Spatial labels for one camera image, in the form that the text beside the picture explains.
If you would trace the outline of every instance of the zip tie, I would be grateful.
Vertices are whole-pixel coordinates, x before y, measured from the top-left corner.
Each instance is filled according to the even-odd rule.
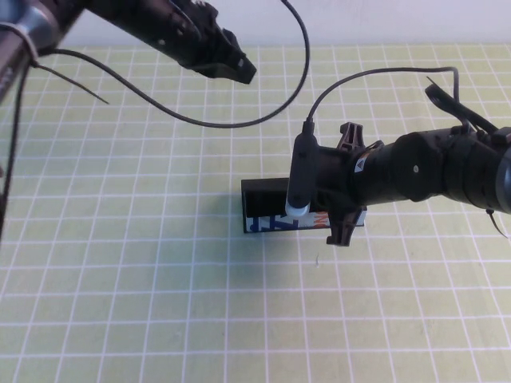
[[[11,32],[16,33],[27,44],[32,61],[38,62],[39,58],[38,49],[36,48],[34,41],[30,37],[30,35],[22,27],[11,22],[0,22],[0,27],[3,27],[6,30],[10,30]]]

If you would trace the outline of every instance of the wire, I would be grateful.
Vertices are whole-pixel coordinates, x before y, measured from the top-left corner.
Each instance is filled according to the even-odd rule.
[[[41,70],[45,70],[46,72],[49,72],[57,77],[60,77],[62,80],[64,81],[68,81],[69,83],[77,86],[78,88],[82,89],[82,90],[85,90],[88,94],[90,94],[91,96],[93,97],[96,97],[99,101],[102,101],[104,102],[105,104],[107,105],[110,105],[110,103],[105,100],[104,98],[98,96],[96,93],[94,93],[92,90],[88,89],[87,87],[85,87],[85,85],[82,85],[80,84],[79,82],[76,82],[75,80],[73,80],[72,78],[69,78],[65,75],[63,75],[62,73],[59,73],[57,72],[56,70],[53,70],[51,68],[48,68],[47,66],[44,66],[44,65],[41,65],[39,64],[38,62],[32,62],[32,66],[35,68],[35,69],[41,69]]]
[[[299,95],[299,93],[301,92],[301,90],[302,90],[302,88],[303,88],[303,86],[305,84],[305,81],[307,80],[307,75],[308,75],[308,72],[309,72],[309,66],[310,66],[310,63],[311,63],[311,45],[310,45],[310,42],[309,42],[309,36],[308,36],[308,33],[307,33],[307,28],[303,24],[303,20],[299,16],[298,12],[296,12],[295,8],[287,0],[280,0],[280,1],[291,11],[293,16],[295,16],[295,19],[299,23],[300,29],[302,30],[303,42],[304,42],[304,45],[305,45],[305,65],[303,67],[303,74],[302,74],[302,77],[300,79],[300,82],[299,82],[298,86],[296,87],[296,90],[289,97],[289,99],[286,102],[284,102],[284,104],[282,104],[279,108],[277,108],[274,112],[269,113],[268,115],[266,115],[264,117],[260,117],[260,118],[258,118],[256,120],[251,120],[251,121],[247,121],[247,122],[240,122],[240,123],[235,123],[235,124],[218,124],[218,123],[213,123],[213,122],[203,122],[203,121],[200,121],[200,120],[195,120],[193,118],[183,116],[183,115],[181,115],[181,114],[179,114],[177,112],[174,112],[174,111],[168,109],[167,107],[163,106],[158,101],[154,100],[153,98],[148,96],[146,93],[144,93],[141,90],[139,90],[135,85],[131,84],[129,81],[124,79],[120,74],[116,73],[113,69],[110,69],[108,66],[102,64],[101,62],[99,62],[95,58],[92,58],[92,57],[89,57],[89,56],[87,56],[87,55],[85,55],[83,53],[75,52],[75,51],[68,50],[68,49],[52,49],[52,50],[49,50],[47,53],[45,53],[45,56],[50,55],[50,54],[61,54],[61,55],[65,55],[65,56],[71,56],[71,57],[80,58],[80,59],[82,59],[84,61],[87,61],[88,63],[90,63],[92,65],[95,65],[99,69],[107,72],[110,76],[112,76],[113,78],[118,80],[126,88],[130,89],[137,96],[141,97],[142,99],[147,101],[152,106],[158,108],[160,111],[162,111],[164,113],[167,113],[169,116],[172,116],[172,117],[176,118],[177,120],[181,120],[183,122],[186,122],[186,123],[189,123],[189,124],[193,124],[193,125],[203,126],[205,128],[220,128],[220,129],[246,128],[246,127],[249,127],[249,126],[253,126],[253,125],[257,125],[257,124],[261,124],[263,122],[266,122],[266,121],[270,120],[271,118],[273,118],[273,117],[277,116],[278,114],[280,114]]]
[[[454,100],[460,101],[460,75],[457,68],[452,66],[446,66],[441,68],[413,68],[413,67],[398,67],[398,68],[380,68],[367,70],[365,72],[356,73],[349,77],[343,78],[342,80],[334,83],[330,88],[325,90],[312,105],[307,121],[312,122],[314,114],[319,107],[319,104],[330,94],[334,89],[341,85],[346,84],[348,81],[354,80],[359,77],[370,76],[377,73],[396,73],[396,72],[412,72],[412,73],[442,73],[442,72],[453,72],[454,75]]]
[[[486,214],[489,215],[489,218],[492,220],[492,224],[493,224],[493,227],[495,227],[497,229],[497,231],[506,239],[509,239],[502,231],[501,229],[498,227],[497,225],[497,222],[495,222],[495,218],[493,217],[493,214],[495,213],[494,210],[492,209],[487,209],[486,210]]]
[[[18,92],[16,94],[16,100],[14,104],[14,118],[13,118],[13,129],[11,132],[10,138],[10,150],[9,150],[9,159],[7,163],[6,170],[6,182],[4,183],[3,193],[0,196],[1,205],[0,205],[0,238],[2,237],[2,229],[3,224],[6,217],[7,210],[7,201],[9,199],[10,193],[10,181],[12,180],[13,168],[14,168],[14,160],[16,158],[16,146],[18,142],[18,131],[19,131],[19,121],[21,120],[22,115],[22,98],[23,91],[25,90],[26,79],[29,75],[31,63],[28,62],[26,66],[22,70],[22,76],[18,85]]]

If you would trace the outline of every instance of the white grid line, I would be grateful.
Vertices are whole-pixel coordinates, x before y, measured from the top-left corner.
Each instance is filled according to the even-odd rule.
[[[161,57],[161,55],[160,55],[159,52],[157,54],[157,57],[158,58],[156,60],[156,64],[154,65],[152,89],[154,89],[155,85],[156,85],[156,79],[157,79],[157,73],[158,73],[158,65],[160,64],[160,57]],[[149,116],[150,116],[150,114],[148,112],[147,113],[147,119],[145,121],[146,129],[149,126]],[[176,127],[174,126],[174,129],[172,130],[172,134],[174,134],[175,131],[176,131]],[[145,158],[145,155],[144,155],[144,145],[142,145],[142,149],[141,149],[141,160],[142,160],[142,158]],[[168,158],[168,169],[167,169],[167,180],[166,180],[165,186],[164,186],[164,193],[165,193],[164,207],[167,206],[168,182],[169,182],[169,178],[170,178],[170,169],[171,169],[171,165],[172,165],[172,146],[171,146],[170,156],[167,157],[167,158]],[[161,222],[160,222],[160,234],[159,234],[160,241],[158,242],[158,248],[156,249],[156,261],[155,261],[156,265],[160,264],[161,239],[163,238],[163,228],[164,228],[164,213],[165,213],[165,210],[163,209],[161,211],[161,217],[160,217],[160,219],[161,219]],[[155,267],[154,268],[154,273],[153,273],[153,288],[152,288],[152,292],[156,289],[156,276],[157,276],[157,274],[158,274],[158,267]],[[150,331],[150,328],[151,328],[151,326],[149,325],[149,321],[151,320],[151,313],[153,311],[153,302],[154,302],[154,293],[151,293],[151,298],[149,300],[149,309],[148,309],[148,313],[147,313],[147,325],[145,327],[144,355],[142,356],[141,371],[140,371],[140,377],[139,377],[139,382],[140,383],[143,383],[143,381],[144,381],[145,356],[146,356],[146,353],[147,353],[147,344],[149,342],[149,331]]]
[[[206,105],[208,101],[208,93],[204,93],[204,104]],[[206,108],[204,108],[203,111],[203,118],[206,116]],[[202,154],[204,152],[204,134],[205,129],[202,127],[200,129],[200,137],[202,140],[200,140],[200,154],[199,158],[202,158]],[[199,161],[199,174],[202,172],[202,161]],[[196,193],[199,194],[200,192],[200,183],[201,178],[197,181],[197,189]],[[195,222],[193,224],[193,249],[192,249],[192,267],[190,268],[190,291],[188,292],[188,312],[187,312],[187,319],[189,320],[192,313],[192,292],[193,292],[193,277],[194,277],[194,271],[195,271],[195,258],[196,258],[196,252],[197,252],[197,230],[198,230],[198,221],[199,221],[199,202],[200,199],[197,198],[196,206],[195,206]],[[188,355],[188,338],[190,336],[190,322],[186,323],[186,327],[184,330],[184,356],[183,356],[183,371],[181,376],[181,383],[186,383],[186,361],[187,361],[187,355]]]
[[[467,69],[466,67],[466,63],[465,63],[465,60],[461,60],[463,62],[463,66]],[[477,93],[477,96],[479,98],[481,98],[481,96],[479,95],[479,92],[477,91],[477,88],[476,88],[476,93]],[[489,113],[487,112],[486,110],[486,107],[484,105],[482,105],[482,108],[483,110],[485,111],[485,114],[486,116],[489,116]],[[466,207],[464,205],[461,206],[461,209],[465,212],[466,211]],[[467,214],[465,214],[465,220],[468,224],[468,227],[469,227],[469,231],[470,231],[470,234],[473,235],[473,229],[472,229],[472,223],[470,222],[469,220],[469,217]],[[493,299],[493,302],[495,303],[495,306],[497,307],[497,312],[499,314],[501,314],[501,308],[498,304],[498,300],[497,298],[495,297],[495,293],[493,292],[493,286],[492,286],[492,283],[491,281],[489,280],[489,277],[488,277],[488,272],[486,271],[486,267],[484,266],[484,264],[482,263],[482,257],[481,257],[481,252],[479,251],[479,244],[476,242],[475,238],[472,237],[472,242],[473,242],[473,245],[475,246],[476,248],[476,252],[477,252],[477,257],[479,258],[479,261],[481,262],[481,264],[483,265],[482,267],[482,271],[483,271],[483,274],[485,276],[485,280],[486,282],[488,283],[488,286],[490,287],[489,289],[489,292],[491,293],[491,296],[492,296],[492,299]],[[511,338],[509,337],[509,331],[507,330],[507,326],[505,325],[505,322],[504,322],[504,319],[501,320],[502,322],[502,326],[504,328],[504,332],[505,332],[505,337],[506,337],[506,340],[508,342],[508,345],[511,346]]]
[[[134,60],[135,60],[135,52],[137,51],[137,48],[133,48],[133,51],[132,51],[132,56],[131,56],[131,62],[130,62],[130,65],[129,65],[129,72],[131,73],[132,70],[133,70],[133,65],[134,65]],[[124,100],[126,98],[126,89],[124,89],[123,93],[122,93],[122,100],[123,100],[123,103],[124,103]],[[119,128],[119,126],[121,126],[121,114],[122,114],[122,111],[119,110],[118,112],[118,120],[117,120],[117,127],[116,127],[116,130]],[[140,159],[138,161],[138,170],[140,170],[140,166],[141,166],[141,162],[142,162],[142,149],[141,149],[141,154],[140,154]],[[135,187],[137,185],[137,177],[138,177],[138,173],[135,175],[135,184],[133,185],[133,189],[132,189],[132,199],[131,199],[131,204],[129,206],[129,215],[128,215],[128,219],[126,220],[126,224],[125,224],[125,240],[123,242],[123,245],[122,245],[122,252],[121,252],[121,261],[119,262],[119,264],[122,264],[123,262],[123,259],[124,259],[124,255],[125,255],[125,248],[126,248],[126,239],[128,237],[128,232],[129,232],[129,223],[130,223],[130,218],[131,218],[131,212],[133,211],[133,201],[134,201],[134,196],[133,196],[133,193],[135,192]],[[106,331],[105,331],[105,340],[103,341],[103,350],[101,352],[101,360],[100,360],[100,363],[99,363],[99,371],[97,373],[97,383],[101,383],[101,375],[102,375],[102,372],[103,372],[103,365],[105,364],[105,354],[106,354],[106,350],[107,350],[107,346],[108,346],[108,341],[109,341],[109,330],[110,330],[110,322],[112,321],[112,316],[113,316],[113,308],[115,306],[115,297],[117,295],[117,290],[119,288],[119,280],[121,279],[121,268],[118,267],[117,268],[117,276],[116,276],[116,279],[115,279],[115,285],[114,285],[114,288],[113,288],[113,295],[112,295],[112,299],[110,301],[110,310],[109,310],[109,324],[106,325]]]
[[[282,55],[283,55],[283,58],[286,55],[286,53],[284,51],[284,48],[282,49]],[[312,68],[310,68],[309,70],[310,70],[309,79],[311,80],[311,87],[314,89]],[[286,66],[284,66],[284,90],[285,90],[286,97],[287,97],[287,78],[285,76],[285,73],[286,73]],[[287,109],[284,112],[286,113],[287,119],[289,119],[289,109]],[[287,129],[288,129],[288,132],[289,132],[289,145],[290,145],[290,150],[291,150],[291,153],[292,153],[293,144],[292,144],[292,138],[291,138],[291,122],[289,120],[287,122]],[[307,330],[307,320],[305,319],[305,317],[307,316],[307,306],[305,305],[305,294],[303,292],[303,268],[302,268],[303,255],[302,255],[302,248],[300,246],[300,236],[299,236],[299,232],[298,231],[295,233],[295,237],[296,237],[296,246],[298,248],[300,289],[302,291],[302,294],[301,294],[302,295],[301,296],[301,299],[302,299],[302,315],[303,315],[303,320],[302,321],[303,321],[303,339],[305,341],[305,351],[306,351],[305,356],[306,356],[306,360],[307,360],[307,381],[309,383],[312,383],[311,356],[309,354],[309,332]]]
[[[261,52],[260,47],[257,47],[257,65],[261,66]],[[261,89],[261,78],[258,78],[259,89]],[[261,101],[261,92],[258,93],[259,101]],[[262,115],[261,106],[259,105],[259,115]],[[261,125],[259,126],[259,150],[260,150],[260,158],[259,165],[261,169],[259,170],[259,177],[263,178],[263,129]],[[264,294],[264,376],[266,379],[266,383],[270,383],[270,361],[268,358],[268,308],[267,308],[267,279],[266,279],[266,265],[267,265],[267,253],[266,253],[266,235],[263,233],[263,294]]]
[[[69,103],[69,99],[71,98],[71,89],[67,92],[67,101],[66,101],[66,104],[65,106],[67,106],[67,104]],[[33,116],[33,120],[29,126],[29,129],[27,131],[27,136],[30,132],[30,128],[32,127],[32,124],[34,123],[34,120],[35,120],[35,116],[36,116],[37,112],[34,113],[34,116]],[[63,121],[63,117],[64,117],[64,113],[62,112],[62,116],[61,116],[61,120],[60,120],[60,123],[58,124],[58,127],[57,127],[57,132],[61,129],[62,127],[62,121]],[[44,167],[43,169],[46,169],[46,166],[48,165],[50,161],[50,155],[48,155],[46,157],[46,161],[45,161],[45,164],[44,164]],[[39,188],[41,187],[41,183],[42,183],[42,178],[38,181],[38,188],[37,190],[39,190]],[[30,205],[30,211],[33,210],[34,208],[34,202],[35,202],[35,199],[33,199],[32,201],[32,204]],[[20,235],[20,238],[19,238],[19,244],[18,244],[18,248],[16,250],[16,253],[14,254],[13,256],[13,262],[16,258],[16,254],[18,253],[18,249],[19,249],[19,246],[21,245],[21,242],[23,240],[23,235],[25,234],[25,230],[26,230],[26,224],[28,223],[28,221],[24,222],[23,223],[23,229],[22,229],[22,234]],[[58,233],[58,229],[59,229],[60,225],[58,224],[57,225],[57,229],[55,231],[55,236],[53,237],[53,242],[55,241],[55,239],[57,239],[57,233]],[[23,360],[23,354],[25,353],[26,351],[26,346],[28,344],[28,341],[29,341],[29,337],[30,337],[30,332],[32,330],[32,323],[34,322],[34,318],[35,318],[35,314],[36,314],[36,310],[38,308],[38,302],[39,302],[39,297],[41,295],[41,292],[42,292],[42,289],[43,289],[43,286],[45,284],[45,280],[46,280],[46,275],[47,275],[47,271],[48,271],[48,266],[50,265],[50,260],[51,260],[51,255],[48,256],[48,259],[46,261],[46,268],[44,269],[43,273],[42,273],[42,278],[41,278],[41,282],[39,284],[39,289],[38,289],[38,296],[36,297],[35,299],[35,303],[34,303],[34,307],[32,309],[32,314],[30,315],[30,324],[28,325],[28,328],[26,330],[26,333],[25,333],[25,338],[23,339],[23,346],[22,346],[22,355],[21,357],[18,359],[18,363],[16,364],[16,370],[14,371],[14,377],[13,377],[13,381],[17,381],[18,379],[18,375],[19,375],[19,371],[20,371],[20,368],[21,368],[21,365],[22,365],[22,360]]]
[[[358,51],[358,57],[360,59],[360,65],[363,65],[363,63],[362,63],[362,56],[360,56],[360,49],[357,48],[357,51]],[[367,86],[367,79],[366,79],[366,77],[364,77],[363,80],[364,80],[364,84],[366,84],[366,86]],[[369,90],[367,90],[367,96],[370,98]],[[371,116],[374,118],[374,110],[373,110],[372,105],[370,105],[369,109],[370,109]],[[370,237],[369,237],[369,231],[367,230],[367,226],[364,226],[364,231],[366,233],[367,247],[369,248],[370,260],[372,261],[372,260],[374,260],[374,256],[373,256],[373,250],[371,248],[371,244],[370,244],[370,241],[369,241]],[[371,269],[372,269],[372,273],[373,273],[374,285],[379,287],[379,285],[378,285],[378,277],[376,276],[376,269],[374,267],[374,263],[373,262],[371,262]],[[395,368],[394,368],[394,358],[392,356],[392,349],[390,347],[389,330],[388,330],[387,324],[386,324],[385,311],[383,311],[382,297],[380,295],[380,291],[379,291],[378,288],[376,290],[376,295],[378,296],[378,305],[379,305],[380,312],[382,313],[383,333],[385,334],[385,342],[386,342],[386,347],[387,347],[387,353],[389,354],[390,371],[392,372],[392,379],[394,380],[394,382],[396,382],[397,378],[396,378],[396,372],[395,372]]]
[[[111,49],[108,49],[108,51],[107,51],[107,58],[109,57],[110,53],[111,53]],[[97,101],[95,101],[95,103],[93,105],[93,110],[94,110],[94,108],[96,108],[96,106],[97,106]],[[87,128],[90,127],[90,123],[92,121],[92,115],[93,115],[93,113],[90,114],[89,123],[87,125]],[[83,140],[81,142],[81,147],[80,147],[80,154],[83,153],[83,150],[84,150],[84,147],[85,147],[85,142],[86,142],[86,139],[83,138]],[[77,169],[78,169],[78,162],[77,162],[77,164],[76,164],[76,166],[75,166],[75,168],[73,170],[73,176],[72,176],[71,182],[69,183],[68,193],[70,192],[71,187],[73,186],[73,181],[75,179],[74,177],[76,175]],[[103,190],[103,187],[105,185],[105,181],[106,181],[106,171],[105,171],[105,174],[103,175],[103,180],[101,182],[101,190]],[[65,206],[62,208],[61,216],[64,215],[64,212],[65,212],[65,209],[67,208],[67,203],[68,202],[69,202],[69,199],[66,200]],[[71,331],[71,324],[73,323],[74,311],[76,309],[77,298],[78,298],[78,291],[80,290],[81,281],[83,279],[83,274],[84,274],[84,271],[86,270],[87,256],[89,255],[91,239],[93,237],[94,228],[95,228],[96,222],[97,222],[96,215],[99,212],[100,205],[101,205],[101,200],[100,200],[100,198],[98,196],[97,202],[96,202],[96,207],[95,207],[95,215],[93,217],[93,222],[92,222],[92,225],[91,225],[91,228],[90,228],[89,240],[87,241],[87,246],[85,248],[84,258],[83,258],[83,261],[82,261],[82,264],[81,264],[81,267],[80,267],[80,274],[78,275],[77,287],[76,287],[76,290],[75,290],[74,295],[73,295],[73,302],[71,303],[71,312],[69,313],[69,322],[66,323],[67,327],[65,329],[64,341],[62,342],[61,356],[59,358],[58,367],[57,367],[57,373],[55,375],[55,383],[58,382],[58,379],[59,379],[60,374],[61,374],[62,362],[63,362],[64,356],[65,356],[65,349],[66,349],[66,346],[67,346],[67,341],[69,339],[69,332]]]

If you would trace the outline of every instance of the green cutting mat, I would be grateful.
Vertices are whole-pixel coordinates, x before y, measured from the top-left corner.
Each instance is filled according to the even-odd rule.
[[[259,74],[234,85],[143,47],[80,49],[169,108],[223,122],[273,110],[303,69],[300,47],[248,49]],[[313,100],[362,69],[456,65],[462,102],[509,126],[510,47],[325,46],[312,58],[287,111],[235,131],[177,123],[73,58],[46,63],[110,105],[32,72],[0,254],[1,383],[511,381],[511,248],[483,211],[443,198],[371,207],[338,249],[327,231],[244,235],[240,204],[242,179],[288,175]],[[450,76],[432,78],[451,90]],[[428,84],[352,81],[319,109],[321,144],[346,121],[367,144],[452,126]],[[10,119],[7,103],[4,156]]]

